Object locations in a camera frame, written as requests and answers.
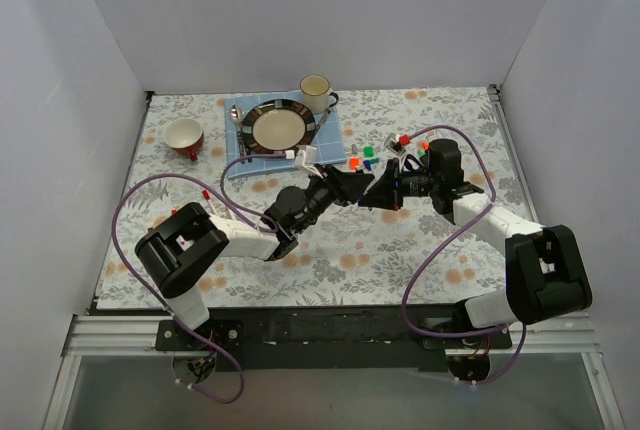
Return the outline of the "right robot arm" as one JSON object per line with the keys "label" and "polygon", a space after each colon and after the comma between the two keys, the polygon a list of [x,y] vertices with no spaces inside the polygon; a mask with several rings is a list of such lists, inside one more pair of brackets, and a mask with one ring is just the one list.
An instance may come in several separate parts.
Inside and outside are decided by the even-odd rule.
{"label": "right robot arm", "polygon": [[572,230],[544,227],[494,205],[465,179],[457,142],[432,141],[414,170],[389,160],[359,204],[398,211],[407,197],[430,198],[438,215],[473,232],[505,259],[504,289],[456,304],[452,333],[460,345],[479,345],[491,327],[535,324],[591,306],[593,294]]}

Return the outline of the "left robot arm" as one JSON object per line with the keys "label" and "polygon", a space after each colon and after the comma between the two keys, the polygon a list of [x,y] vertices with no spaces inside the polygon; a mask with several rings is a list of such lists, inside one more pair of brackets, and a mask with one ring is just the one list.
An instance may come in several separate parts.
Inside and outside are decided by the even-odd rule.
{"label": "left robot arm", "polygon": [[319,167],[303,189],[287,186],[266,209],[266,232],[241,220],[214,216],[191,202],[149,231],[135,254],[181,321],[178,337],[193,350],[205,348],[213,336],[209,309],[198,282],[220,257],[276,261],[298,245],[297,236],[317,223],[332,205],[358,203],[374,176],[361,170],[343,172]]}

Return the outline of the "red white pen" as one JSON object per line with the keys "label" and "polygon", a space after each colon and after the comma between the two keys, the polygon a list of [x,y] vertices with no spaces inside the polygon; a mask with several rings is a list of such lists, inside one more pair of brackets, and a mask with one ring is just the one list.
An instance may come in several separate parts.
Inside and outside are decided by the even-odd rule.
{"label": "red white pen", "polygon": [[213,204],[213,201],[212,201],[210,193],[207,190],[202,190],[202,195],[203,195],[203,198],[205,199],[205,201],[207,203],[207,206],[208,206],[208,208],[210,210],[210,213],[212,215],[219,216],[218,212],[217,212],[217,210],[215,208],[215,205]]}

